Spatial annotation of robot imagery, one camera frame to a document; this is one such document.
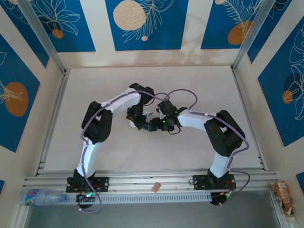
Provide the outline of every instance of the orange circle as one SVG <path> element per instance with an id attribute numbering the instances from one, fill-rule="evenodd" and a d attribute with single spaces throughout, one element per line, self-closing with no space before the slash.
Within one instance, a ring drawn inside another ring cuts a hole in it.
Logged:
<path id="1" fill-rule="evenodd" d="M 251 24 L 252 21 L 247 20 L 240 25 L 236 25 L 228 34 L 228 42 L 232 45 L 242 44 L 245 38 L 245 36 L 243 37 L 243 30 L 246 35 Z"/>
<path id="2" fill-rule="evenodd" d="M 293 100 L 293 93 L 290 92 L 289 90 L 286 90 L 283 93 L 282 99 L 283 99 L 283 101 L 284 101 L 285 104 L 289 104 Z"/>
<path id="3" fill-rule="evenodd" d="M 63 38 L 63 32 L 58 30 L 58 29 L 54 29 L 52 31 L 52 35 L 57 38 L 57 39 L 62 39 Z"/>
<path id="4" fill-rule="evenodd" d="M 13 92 L 18 98 L 10 96 L 10 92 Z M 29 104 L 28 92 L 24 85 L 19 82 L 11 82 L 6 86 L 4 93 L 8 95 L 5 99 L 5 106 L 9 113 L 16 117 L 23 116 Z"/>

